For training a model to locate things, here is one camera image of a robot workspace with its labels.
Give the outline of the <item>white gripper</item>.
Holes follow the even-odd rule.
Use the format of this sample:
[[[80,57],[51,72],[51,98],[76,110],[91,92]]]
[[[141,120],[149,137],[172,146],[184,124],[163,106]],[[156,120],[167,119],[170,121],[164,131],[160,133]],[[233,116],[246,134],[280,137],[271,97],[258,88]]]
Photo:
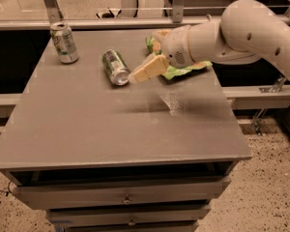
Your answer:
[[[163,54],[149,55],[144,62],[129,74],[129,82],[141,83],[152,77],[166,73],[169,62],[175,68],[191,66],[195,59],[191,54],[190,40],[195,28],[191,25],[171,29],[159,29],[152,33],[153,38],[161,44]]]

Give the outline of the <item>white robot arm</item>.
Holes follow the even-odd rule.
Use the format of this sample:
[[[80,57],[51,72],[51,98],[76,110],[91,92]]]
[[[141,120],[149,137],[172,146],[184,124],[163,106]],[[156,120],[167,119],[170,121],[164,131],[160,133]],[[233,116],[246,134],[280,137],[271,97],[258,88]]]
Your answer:
[[[222,65],[250,64],[263,58],[290,81],[290,26],[268,7],[255,0],[237,0],[221,18],[207,23],[153,33],[161,54],[148,56],[129,75],[140,83],[202,61]]]

